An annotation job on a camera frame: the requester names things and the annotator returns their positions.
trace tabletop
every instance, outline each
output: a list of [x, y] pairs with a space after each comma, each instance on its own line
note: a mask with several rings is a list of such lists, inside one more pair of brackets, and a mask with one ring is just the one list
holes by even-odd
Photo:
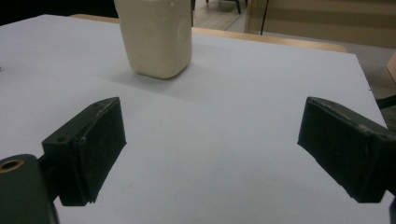
[[115, 23], [43, 15], [0, 27], [0, 157], [119, 96], [127, 146], [94, 204], [62, 223], [388, 223], [297, 145], [307, 96], [384, 125], [355, 55], [193, 34], [177, 77], [135, 74]]

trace beige container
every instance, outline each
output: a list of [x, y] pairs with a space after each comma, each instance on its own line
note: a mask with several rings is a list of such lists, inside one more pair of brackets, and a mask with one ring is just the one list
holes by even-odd
[[191, 60], [190, 0], [114, 0], [136, 73], [169, 78]]

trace floor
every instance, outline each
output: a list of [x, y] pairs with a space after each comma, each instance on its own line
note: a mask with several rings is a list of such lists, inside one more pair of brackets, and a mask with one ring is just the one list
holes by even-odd
[[[232, 24], [228, 25], [225, 30], [231, 32], [244, 33], [245, 20], [247, 15], [245, 1], [241, 0], [240, 5], [241, 7], [243, 7], [242, 14]], [[219, 7], [217, 8], [217, 10], [211, 10], [209, 13], [221, 14], [224, 12], [221, 12], [221, 7]], [[213, 22], [222, 23], [221, 16], [218, 17], [217, 21], [213, 21]], [[273, 33], [265, 33], [265, 32], [264, 35], [290, 37], [296, 39], [313, 40], [318, 42], [327, 42], [327, 43], [343, 45], [344, 47], [346, 47], [349, 53], [353, 53], [357, 56], [361, 64], [361, 69], [363, 70], [364, 75], [366, 75], [367, 81], [372, 89], [375, 99], [385, 98], [396, 94], [396, 83], [386, 67], [390, 57], [396, 51], [396, 49], [386, 49], [375, 46], [363, 46], [353, 43], [344, 43], [344, 42], [307, 38], [301, 36], [282, 35], [282, 34], [273, 34]], [[391, 106], [389, 108], [382, 109], [381, 112], [385, 122], [388, 125], [388, 128], [390, 130], [396, 131], [396, 106]]]

